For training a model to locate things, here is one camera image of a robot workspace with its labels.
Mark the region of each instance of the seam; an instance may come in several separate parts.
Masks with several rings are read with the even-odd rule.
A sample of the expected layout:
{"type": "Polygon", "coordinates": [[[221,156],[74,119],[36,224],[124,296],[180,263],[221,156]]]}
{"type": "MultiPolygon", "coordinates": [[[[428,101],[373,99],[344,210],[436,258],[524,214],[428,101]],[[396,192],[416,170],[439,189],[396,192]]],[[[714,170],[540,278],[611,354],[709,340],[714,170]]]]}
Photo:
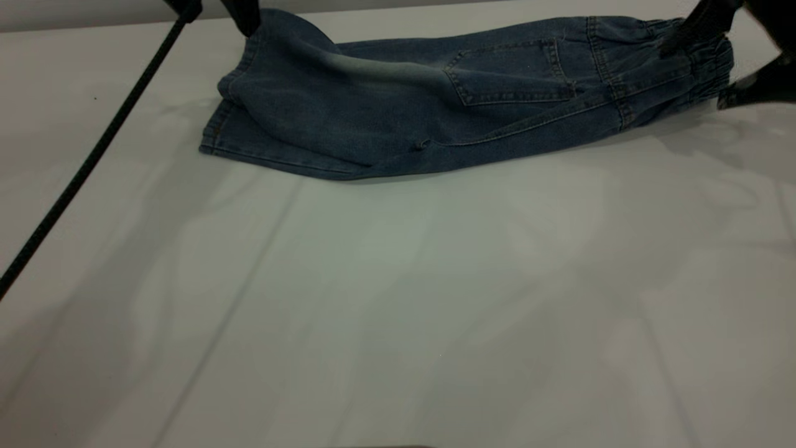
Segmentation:
{"type": "MultiPolygon", "coordinates": [[[[653,84],[653,85],[651,85],[651,86],[649,86],[647,88],[643,88],[643,89],[638,90],[636,92],[633,92],[633,93],[631,93],[631,94],[629,94],[627,96],[624,96],[624,97],[620,98],[620,100],[625,100],[626,98],[629,98],[631,96],[638,95],[639,93],[644,93],[644,92],[646,92],[648,90],[651,90],[653,88],[657,88],[657,87],[660,87],[660,86],[662,86],[664,84],[668,84],[670,82],[678,81],[680,79],[683,79],[683,78],[686,78],[686,77],[689,77],[689,76],[691,76],[690,73],[685,74],[685,75],[680,76],[680,77],[672,78],[670,80],[661,81],[661,82],[653,84]]],[[[491,142],[491,141],[494,141],[494,140],[500,140],[500,139],[503,139],[505,137],[515,136],[516,134],[521,134],[523,132],[532,131],[533,129],[545,126],[546,124],[554,123],[556,121],[563,120],[563,119],[569,118],[571,116],[576,116],[576,115],[579,115],[581,113],[589,112],[591,110],[594,110],[594,109],[597,109],[597,108],[601,108],[602,106],[606,106],[606,105],[609,105],[609,104],[614,104],[615,102],[616,102],[616,100],[611,99],[609,101],[604,101],[604,102],[601,102],[599,104],[595,104],[595,105],[590,106],[590,107],[585,108],[585,109],[580,109],[578,111],[570,112],[570,113],[564,114],[562,116],[556,116],[554,118],[550,118],[550,119],[545,120],[545,121],[543,121],[541,123],[534,124],[533,126],[528,126],[527,128],[517,129],[516,131],[507,132],[505,134],[501,134],[499,136],[494,136],[494,137],[490,137],[490,138],[486,138],[486,139],[475,140],[473,142],[467,142],[467,143],[440,143],[440,142],[433,142],[433,143],[437,144],[439,146],[444,146],[444,147],[463,147],[463,146],[470,146],[470,145],[474,145],[474,144],[487,143],[487,142],[491,142]]]]}
{"type": "Polygon", "coordinates": [[[235,94],[235,92],[234,92],[234,90],[232,90],[232,88],[235,86],[235,83],[237,81],[239,81],[240,78],[242,78],[249,71],[249,69],[252,67],[252,65],[254,65],[254,61],[257,58],[257,55],[259,54],[260,47],[265,44],[264,41],[261,41],[259,39],[259,35],[258,34],[255,34],[254,36],[250,37],[249,40],[246,42],[246,45],[248,45],[250,43],[253,43],[253,44],[256,45],[256,47],[254,48],[254,51],[252,52],[252,57],[248,58],[245,61],[245,63],[243,63],[243,61],[241,61],[242,62],[242,64],[241,64],[242,67],[238,67],[236,69],[236,71],[240,70],[240,73],[235,75],[235,77],[232,79],[232,81],[229,81],[229,84],[227,84],[227,93],[231,97],[234,97],[239,102],[240,102],[240,98],[235,94]]]}
{"type": "Polygon", "coordinates": [[[591,57],[595,62],[600,80],[608,84],[611,90],[611,96],[614,98],[619,117],[622,119],[620,130],[624,130],[633,122],[633,111],[630,109],[630,105],[627,101],[624,100],[628,95],[626,86],[621,82],[617,83],[616,79],[611,75],[611,71],[608,69],[605,50],[600,44],[597,36],[597,21],[598,18],[595,16],[590,16],[587,19],[587,38],[589,40],[589,46],[591,47],[591,57]]]}
{"type": "Polygon", "coordinates": [[[212,149],[214,155],[216,153],[232,154],[232,155],[238,155],[238,156],[247,157],[249,159],[263,160],[265,162],[278,163],[280,165],[287,165],[288,167],[309,168],[311,170],[316,170],[316,171],[327,171],[327,172],[330,172],[330,173],[339,173],[339,174],[345,174],[345,175],[349,175],[349,174],[354,173],[354,171],[339,171],[339,170],[331,170],[329,168],[313,167],[311,165],[299,165],[298,163],[280,162],[278,160],[267,159],[265,157],[259,157],[257,155],[241,154],[239,152],[229,151],[229,150],[226,150],[226,149],[221,149],[219,147],[215,147],[215,146],[207,145],[207,144],[206,145],[202,145],[202,146],[209,147],[210,149],[212,149]]]}

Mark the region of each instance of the white surface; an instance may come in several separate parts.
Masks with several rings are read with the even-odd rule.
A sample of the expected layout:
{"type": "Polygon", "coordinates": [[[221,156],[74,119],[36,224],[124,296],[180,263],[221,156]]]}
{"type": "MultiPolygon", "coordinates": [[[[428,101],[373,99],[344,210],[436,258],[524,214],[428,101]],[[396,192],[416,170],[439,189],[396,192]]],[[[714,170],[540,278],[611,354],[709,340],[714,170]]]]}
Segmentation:
{"type": "MultiPolygon", "coordinates": [[[[307,18],[349,41],[692,6],[307,18]]],[[[167,27],[0,35],[0,267],[167,27]]],[[[745,14],[732,37],[740,72],[776,53],[745,14]]],[[[793,107],[331,183],[197,152],[242,44],[186,29],[0,304],[0,446],[796,444],[793,107]]]]}
{"type": "MultiPolygon", "coordinates": [[[[259,0],[295,13],[467,3],[474,0],[259,0]]],[[[221,0],[204,0],[201,18],[228,17],[221,0]]],[[[0,0],[0,32],[173,21],[163,0],[0,0]]]]}

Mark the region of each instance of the back pocket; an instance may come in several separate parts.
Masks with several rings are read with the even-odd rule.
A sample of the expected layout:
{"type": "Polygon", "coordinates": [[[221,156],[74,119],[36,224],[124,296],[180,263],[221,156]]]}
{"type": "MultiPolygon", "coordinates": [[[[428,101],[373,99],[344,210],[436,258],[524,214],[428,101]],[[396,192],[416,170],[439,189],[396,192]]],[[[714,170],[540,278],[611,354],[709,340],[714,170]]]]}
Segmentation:
{"type": "Polygon", "coordinates": [[[565,101],[576,96],[556,39],[464,50],[445,73],[466,106],[565,101]]]}

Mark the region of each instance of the blue denim jeans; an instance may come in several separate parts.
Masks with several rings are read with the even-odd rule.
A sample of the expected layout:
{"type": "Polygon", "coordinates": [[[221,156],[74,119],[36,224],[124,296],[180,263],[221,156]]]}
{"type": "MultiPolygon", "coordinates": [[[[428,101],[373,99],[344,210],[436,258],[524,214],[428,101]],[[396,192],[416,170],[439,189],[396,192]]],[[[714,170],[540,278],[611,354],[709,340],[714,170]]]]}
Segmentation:
{"type": "Polygon", "coordinates": [[[594,142],[727,85],[725,38],[666,59],[680,20],[554,18],[437,39],[336,45],[262,10],[201,151],[322,179],[450,171],[594,142]]]}

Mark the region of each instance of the stitching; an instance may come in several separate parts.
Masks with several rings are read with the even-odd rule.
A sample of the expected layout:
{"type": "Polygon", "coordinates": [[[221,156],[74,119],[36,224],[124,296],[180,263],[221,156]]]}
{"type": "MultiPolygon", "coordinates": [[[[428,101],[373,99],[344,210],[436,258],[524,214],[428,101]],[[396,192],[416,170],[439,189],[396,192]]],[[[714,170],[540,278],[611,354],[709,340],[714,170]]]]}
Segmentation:
{"type": "Polygon", "coordinates": [[[626,129],[633,120],[633,111],[630,110],[630,106],[627,102],[623,100],[627,96],[626,86],[622,83],[616,83],[616,79],[611,75],[611,71],[608,69],[605,50],[597,38],[597,21],[598,18],[594,16],[590,16],[587,19],[587,38],[589,40],[589,46],[591,47],[591,57],[595,62],[600,80],[608,84],[611,95],[616,102],[617,112],[622,119],[622,127],[620,129],[626,129]]]}
{"type": "MultiPolygon", "coordinates": [[[[680,80],[680,79],[683,79],[683,78],[686,78],[686,77],[689,77],[689,76],[691,76],[690,73],[685,74],[685,75],[680,76],[680,77],[676,77],[676,78],[670,79],[670,80],[665,80],[665,81],[658,82],[656,84],[652,84],[651,86],[649,86],[647,88],[643,88],[641,90],[638,90],[637,92],[633,92],[631,94],[628,94],[627,96],[624,96],[623,98],[621,98],[621,100],[625,100],[626,98],[629,98],[631,96],[638,95],[639,93],[644,93],[644,92],[646,92],[648,90],[651,90],[653,88],[657,88],[657,87],[659,87],[661,85],[668,84],[670,82],[677,81],[677,80],[680,80]]],[[[602,106],[615,103],[615,101],[616,100],[613,100],[613,99],[611,99],[610,101],[604,101],[602,103],[596,104],[594,106],[591,106],[591,107],[588,107],[588,108],[585,108],[585,109],[578,110],[576,112],[571,112],[571,113],[568,113],[568,114],[564,114],[562,116],[557,116],[557,117],[551,118],[549,120],[545,120],[545,121],[543,121],[541,123],[534,124],[533,126],[528,126],[527,128],[522,128],[522,129],[518,129],[516,131],[507,132],[505,134],[501,134],[499,136],[490,137],[490,138],[487,138],[487,139],[475,140],[473,142],[467,142],[467,143],[440,143],[440,142],[434,142],[434,143],[439,145],[439,146],[444,146],[444,147],[461,147],[461,146],[470,146],[470,145],[479,144],[479,143],[487,143],[487,142],[490,142],[490,141],[503,139],[505,137],[515,136],[516,134],[521,134],[522,132],[532,131],[533,129],[539,128],[541,126],[545,126],[546,124],[550,124],[550,123],[553,123],[555,121],[563,120],[563,119],[569,118],[571,116],[576,116],[576,115],[578,115],[580,113],[589,112],[591,110],[594,110],[594,109],[597,109],[597,108],[601,108],[602,106]]]]}
{"type": "Polygon", "coordinates": [[[250,37],[249,41],[246,42],[246,45],[248,45],[249,43],[253,43],[254,45],[256,45],[256,47],[254,48],[254,52],[252,53],[252,57],[248,58],[246,61],[241,61],[241,65],[242,66],[238,67],[236,69],[236,71],[240,70],[240,73],[235,75],[235,77],[232,79],[232,81],[229,81],[229,84],[227,84],[227,93],[230,96],[234,97],[239,102],[240,102],[240,97],[237,96],[234,93],[234,91],[232,90],[232,87],[235,85],[235,83],[237,81],[240,80],[240,78],[242,78],[249,71],[249,69],[252,67],[252,65],[254,65],[254,61],[257,58],[257,55],[259,54],[260,47],[265,45],[265,41],[261,41],[259,39],[259,33],[257,33],[254,36],[250,37]]]}
{"type": "Polygon", "coordinates": [[[456,57],[453,58],[451,62],[449,62],[443,71],[447,75],[448,79],[453,84],[454,90],[458,95],[458,98],[462,101],[462,104],[465,106],[479,106],[479,105],[489,105],[489,104],[508,104],[508,103],[548,103],[548,102],[557,102],[557,101],[564,101],[564,100],[571,100],[572,98],[577,97],[576,93],[576,86],[574,81],[570,81],[566,74],[564,73],[564,69],[561,67],[561,61],[558,54],[558,42],[557,40],[552,38],[547,39],[537,39],[535,41],[523,41],[518,43],[511,43],[511,44],[501,44],[501,45],[492,45],[487,47],[481,47],[477,49],[467,49],[459,51],[456,54],[456,57]],[[510,51],[512,49],[521,49],[521,48],[531,48],[534,46],[542,45],[545,49],[547,49],[548,54],[548,63],[552,70],[553,76],[563,81],[567,87],[567,93],[561,95],[560,92],[551,93],[551,92],[470,92],[467,90],[463,85],[462,82],[459,80],[454,68],[458,63],[467,55],[470,54],[479,54],[479,53],[494,53],[497,51],[510,51]],[[487,100],[486,98],[489,96],[495,95],[503,95],[503,94],[512,94],[514,96],[527,96],[524,99],[517,99],[513,98],[510,100],[487,100]]]}
{"type": "Polygon", "coordinates": [[[263,160],[263,161],[265,161],[265,162],[270,162],[270,163],[278,163],[278,164],[280,164],[280,165],[287,165],[288,167],[309,168],[309,169],[311,169],[311,170],[316,170],[316,171],[328,171],[328,172],[330,172],[330,173],[340,173],[340,174],[344,174],[344,175],[349,175],[349,174],[352,174],[352,173],[354,173],[354,171],[339,171],[339,170],[331,170],[331,169],[329,169],[329,168],[318,168],[318,167],[313,167],[313,166],[311,166],[311,165],[299,165],[299,164],[297,164],[297,163],[290,163],[290,162],[279,162],[278,160],[266,159],[265,157],[259,157],[259,156],[256,156],[256,155],[241,154],[241,153],[239,153],[239,152],[235,152],[235,151],[228,151],[228,150],[226,150],[226,149],[221,149],[221,148],[219,148],[219,147],[215,147],[215,146],[211,146],[211,145],[202,145],[202,146],[206,146],[206,147],[209,147],[209,148],[213,149],[213,154],[214,154],[214,155],[215,155],[217,152],[221,152],[221,153],[224,153],[224,154],[232,154],[232,155],[238,155],[238,156],[248,157],[249,159],[263,160]]]}

